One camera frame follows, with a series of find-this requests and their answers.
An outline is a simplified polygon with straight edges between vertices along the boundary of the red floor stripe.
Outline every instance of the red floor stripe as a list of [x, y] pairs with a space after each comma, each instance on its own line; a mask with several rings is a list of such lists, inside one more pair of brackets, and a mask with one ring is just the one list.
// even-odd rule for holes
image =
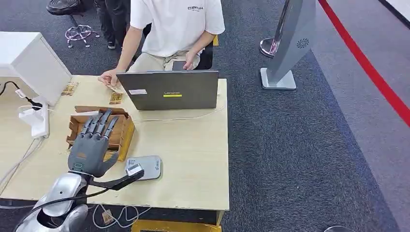
[[326, 0], [319, 0], [322, 8], [326, 12], [327, 16], [332, 21], [339, 35], [342, 37], [343, 41], [350, 49], [351, 53], [354, 55], [356, 60], [359, 62], [360, 66], [365, 70], [367, 75], [390, 103], [390, 105], [396, 110], [398, 115], [403, 119], [403, 121], [410, 127], [410, 109], [404, 104], [404, 102], [397, 96], [397, 94], [390, 88], [383, 77], [377, 72], [373, 67], [367, 57], [364, 55], [362, 50], [349, 35], [343, 24], [340, 22], [339, 18], [336, 16], [335, 12], [329, 6]]

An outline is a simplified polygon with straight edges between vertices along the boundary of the laptop lid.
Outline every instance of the laptop lid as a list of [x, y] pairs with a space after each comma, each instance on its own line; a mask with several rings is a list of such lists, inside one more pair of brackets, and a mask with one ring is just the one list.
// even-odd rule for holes
[[117, 74], [138, 110], [214, 109], [218, 76], [214, 70]]

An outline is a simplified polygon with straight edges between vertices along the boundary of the cardboard box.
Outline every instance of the cardboard box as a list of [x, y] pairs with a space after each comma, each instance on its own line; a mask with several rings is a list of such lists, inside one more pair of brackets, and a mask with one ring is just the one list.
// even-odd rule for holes
[[[76, 106], [75, 111], [77, 113], [90, 112], [90, 111], [100, 111], [105, 112], [107, 109], [111, 109], [113, 112], [109, 116], [105, 126], [108, 126], [108, 123], [114, 116], [119, 116], [117, 123], [115, 124], [113, 131], [108, 144], [108, 151], [105, 154], [104, 160], [107, 160], [111, 155], [118, 151], [118, 161], [123, 162], [127, 157], [128, 148], [131, 144], [131, 139], [134, 134], [134, 123], [132, 122], [131, 117], [121, 108], [111, 108], [111, 107], [98, 107], [98, 106]], [[83, 124], [87, 121], [89, 116], [85, 115], [72, 115], [70, 117], [70, 130], [71, 134], [67, 136], [66, 141], [73, 145], [74, 140], [77, 138], [77, 135], [81, 132]]]

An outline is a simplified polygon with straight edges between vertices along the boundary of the black chair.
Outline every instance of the black chair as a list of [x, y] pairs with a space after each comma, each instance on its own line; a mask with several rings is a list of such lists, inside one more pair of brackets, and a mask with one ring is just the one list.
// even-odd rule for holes
[[[150, 33], [150, 31], [151, 31], [151, 24], [148, 24], [143, 30], [143, 34], [145, 38]], [[214, 57], [214, 42], [212, 41], [202, 51], [201, 56], [200, 56], [201, 59], [199, 61], [198, 66], [195, 68], [195, 70], [211, 69], [213, 57]]]
[[95, 37], [98, 38], [99, 34], [92, 30], [88, 25], [78, 25], [75, 21], [73, 15], [81, 15], [81, 13], [86, 11], [84, 4], [80, 0], [51, 0], [47, 4], [47, 11], [52, 15], [69, 15], [74, 26], [70, 27], [65, 32], [65, 38], [67, 38], [67, 44], [69, 48], [72, 48], [73, 45], [70, 41], [79, 41], [82, 40], [86, 47], [90, 47], [87, 43], [86, 38], [92, 33], [95, 34]]

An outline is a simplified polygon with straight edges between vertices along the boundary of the person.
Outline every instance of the person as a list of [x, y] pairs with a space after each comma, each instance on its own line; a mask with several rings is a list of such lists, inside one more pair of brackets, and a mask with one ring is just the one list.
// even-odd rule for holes
[[185, 61], [185, 70], [194, 69], [198, 54], [225, 31], [220, 0], [131, 0], [130, 28], [118, 65], [105, 71], [101, 82], [117, 84], [116, 73], [126, 71], [150, 23], [142, 54], [129, 72], [172, 70], [174, 61]]
[[101, 31], [108, 42], [108, 49], [116, 48], [116, 40], [122, 46], [127, 31], [127, 9], [121, 0], [94, 0], [101, 23]]

